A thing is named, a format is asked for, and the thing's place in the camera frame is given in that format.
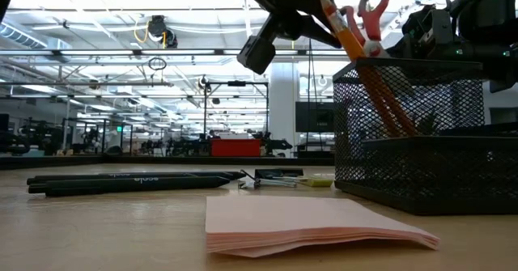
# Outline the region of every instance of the red box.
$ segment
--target red box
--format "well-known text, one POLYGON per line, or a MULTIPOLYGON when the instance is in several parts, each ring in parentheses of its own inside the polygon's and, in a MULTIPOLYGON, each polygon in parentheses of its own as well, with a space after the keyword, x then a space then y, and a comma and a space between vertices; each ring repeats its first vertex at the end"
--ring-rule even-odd
POLYGON ((210 140, 213 157, 260 157, 259 139, 213 139, 210 140))

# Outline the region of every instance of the wooden table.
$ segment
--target wooden table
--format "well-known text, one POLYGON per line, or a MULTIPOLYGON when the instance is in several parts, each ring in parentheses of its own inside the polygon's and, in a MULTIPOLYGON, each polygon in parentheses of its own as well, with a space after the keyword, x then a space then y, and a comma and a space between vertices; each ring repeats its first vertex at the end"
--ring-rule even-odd
MULTIPOLYGON (((518 216, 416 217, 329 188, 238 191, 233 183, 207 190, 45 198, 27 194, 25 185, 34 175, 184 169, 209 170, 105 164, 0 171, 0 270, 518 270, 518 216), (351 198, 438 235, 441 249, 372 240, 304 247, 259 259, 207 255, 206 196, 261 194, 351 198)), ((333 173, 331 167, 305 170, 333 173)))

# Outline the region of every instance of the office desk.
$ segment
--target office desk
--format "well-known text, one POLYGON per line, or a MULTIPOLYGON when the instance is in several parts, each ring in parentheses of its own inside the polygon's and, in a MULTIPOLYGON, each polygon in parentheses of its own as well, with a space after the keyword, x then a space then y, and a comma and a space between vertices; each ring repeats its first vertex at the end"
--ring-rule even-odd
MULTIPOLYGON (((34 175, 100 171, 191 171, 239 167, 89 165, 0 171, 0 269, 20 270, 518 270, 518 216, 416 217, 328 188, 118 193, 47 199, 26 193, 34 175), (343 197, 442 239, 438 252, 365 241, 295 249, 258 259, 207 255, 206 196, 343 197)), ((253 168, 244 167, 253 172, 253 168)), ((305 168, 332 173, 331 167, 305 168)))

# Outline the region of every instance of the scissors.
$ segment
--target scissors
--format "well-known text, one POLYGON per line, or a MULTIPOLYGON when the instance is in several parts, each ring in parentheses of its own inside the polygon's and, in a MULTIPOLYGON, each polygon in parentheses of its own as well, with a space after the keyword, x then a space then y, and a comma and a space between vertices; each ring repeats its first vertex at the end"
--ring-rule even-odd
MULTIPOLYGON (((359 0, 358 16, 363 19, 363 26, 367 33, 368 40, 363 37, 355 20, 355 9, 351 6, 344 6, 340 11, 346 15, 349 29, 363 46, 363 52, 367 57, 386 57, 390 58, 389 53, 381 45, 380 18, 387 9, 390 0, 381 0, 380 4, 372 11, 367 11, 369 0, 359 0)), ((393 91, 394 95, 414 95, 414 89, 410 85, 408 78, 397 67, 380 67, 383 81, 393 91)))

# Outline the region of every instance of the black mesh pencil holder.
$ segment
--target black mesh pencil holder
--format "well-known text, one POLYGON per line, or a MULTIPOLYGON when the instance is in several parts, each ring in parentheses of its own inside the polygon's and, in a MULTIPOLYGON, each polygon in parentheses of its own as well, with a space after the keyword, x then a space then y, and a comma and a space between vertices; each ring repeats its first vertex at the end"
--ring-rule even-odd
POLYGON ((482 77, 477 63, 379 58, 335 74, 336 187, 413 214, 518 213, 518 138, 469 133, 484 125, 482 77), (379 77, 416 137, 396 123, 391 138, 379 77))

